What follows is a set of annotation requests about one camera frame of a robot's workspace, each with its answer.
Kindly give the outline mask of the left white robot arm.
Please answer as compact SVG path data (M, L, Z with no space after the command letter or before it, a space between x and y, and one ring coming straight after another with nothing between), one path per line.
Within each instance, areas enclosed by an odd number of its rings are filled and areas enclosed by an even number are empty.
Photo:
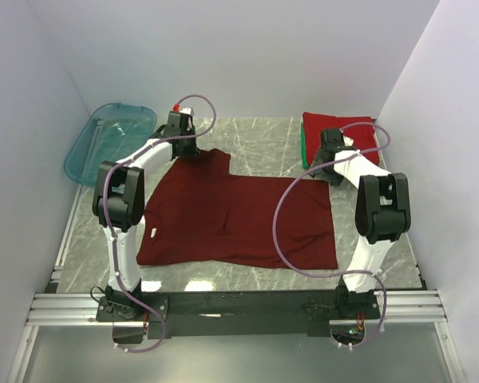
M177 157L196 156L193 109L173 110L134 153L104 161L97 173L92 212L103 227L109 255L109 280L103 309L132 321L144 310L136 261L137 225L144 216L145 177Z

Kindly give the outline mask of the dark red t-shirt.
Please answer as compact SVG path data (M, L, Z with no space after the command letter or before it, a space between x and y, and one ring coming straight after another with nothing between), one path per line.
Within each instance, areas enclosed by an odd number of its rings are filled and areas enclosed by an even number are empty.
M237 176L229 154L212 149L177 159L144 211L137 263L220 261L335 270L338 261L329 187L318 180Z

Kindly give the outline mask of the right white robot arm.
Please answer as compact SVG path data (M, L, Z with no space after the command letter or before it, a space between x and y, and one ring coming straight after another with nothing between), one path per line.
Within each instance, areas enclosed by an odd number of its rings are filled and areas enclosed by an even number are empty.
M312 166L331 162L314 174L333 186L344 180L357 189L354 223L358 242L347 273L335 289L335 311L355 318L375 308L374 288L388 251L410 229L410 197L407 177L380 168L354 146L341 129L320 132L320 145Z

